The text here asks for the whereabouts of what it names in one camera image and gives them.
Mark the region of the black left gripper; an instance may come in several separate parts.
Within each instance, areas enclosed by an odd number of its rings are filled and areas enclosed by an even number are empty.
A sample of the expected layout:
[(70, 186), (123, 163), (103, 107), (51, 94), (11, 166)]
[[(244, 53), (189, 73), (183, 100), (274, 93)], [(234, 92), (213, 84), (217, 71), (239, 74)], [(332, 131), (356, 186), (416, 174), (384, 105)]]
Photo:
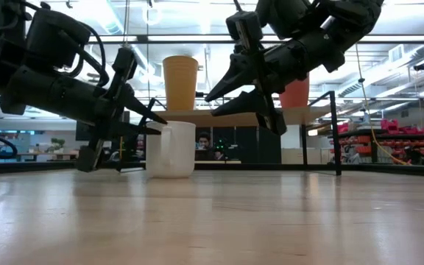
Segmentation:
[(137, 63), (132, 49), (119, 48), (114, 64), (114, 77), (109, 89), (97, 98), (93, 106), (94, 124), (90, 129), (91, 139), (87, 146), (82, 146), (77, 159), (77, 169), (81, 172), (96, 170), (98, 160), (103, 153), (104, 142), (114, 138), (133, 135), (160, 135), (160, 131), (145, 126), (121, 123), (120, 116), (124, 108), (132, 110), (143, 117), (166, 124), (167, 121), (149, 110), (136, 97), (135, 91), (126, 84), (133, 76)]

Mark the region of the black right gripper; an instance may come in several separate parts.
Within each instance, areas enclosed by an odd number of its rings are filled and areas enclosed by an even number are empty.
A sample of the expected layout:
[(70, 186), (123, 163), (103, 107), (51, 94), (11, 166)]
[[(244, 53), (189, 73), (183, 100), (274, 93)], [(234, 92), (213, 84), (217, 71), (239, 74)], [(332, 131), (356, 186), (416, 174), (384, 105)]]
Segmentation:
[(254, 113), (259, 126), (282, 135), (286, 132), (285, 118), (275, 108), (272, 95), (283, 93), (290, 82), (304, 80), (310, 70), (320, 65), (333, 71), (345, 62), (343, 52), (321, 28), (265, 49), (256, 13), (237, 12), (227, 19), (227, 27), (236, 41), (230, 66), (205, 101), (218, 99), (243, 85), (253, 84), (255, 89), (241, 92), (213, 110), (212, 116)]

